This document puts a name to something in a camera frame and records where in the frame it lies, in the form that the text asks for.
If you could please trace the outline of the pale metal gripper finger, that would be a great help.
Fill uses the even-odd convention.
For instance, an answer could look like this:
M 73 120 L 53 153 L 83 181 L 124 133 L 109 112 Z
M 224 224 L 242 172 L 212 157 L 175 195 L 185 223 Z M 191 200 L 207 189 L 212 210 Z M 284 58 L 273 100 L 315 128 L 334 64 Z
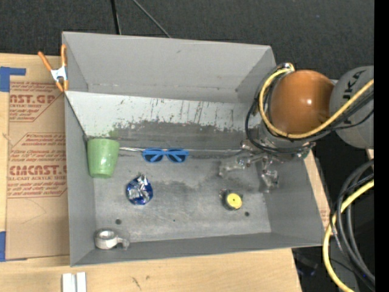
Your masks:
M 261 186 L 260 191 L 262 193 L 269 193 L 271 190 L 278 187 L 278 172 L 271 170 L 273 160 L 271 158 L 263 158 L 261 162 Z
M 231 156 L 221 160 L 218 175 L 225 177 L 229 172 L 245 170 L 252 165 L 252 160 L 247 156 Z

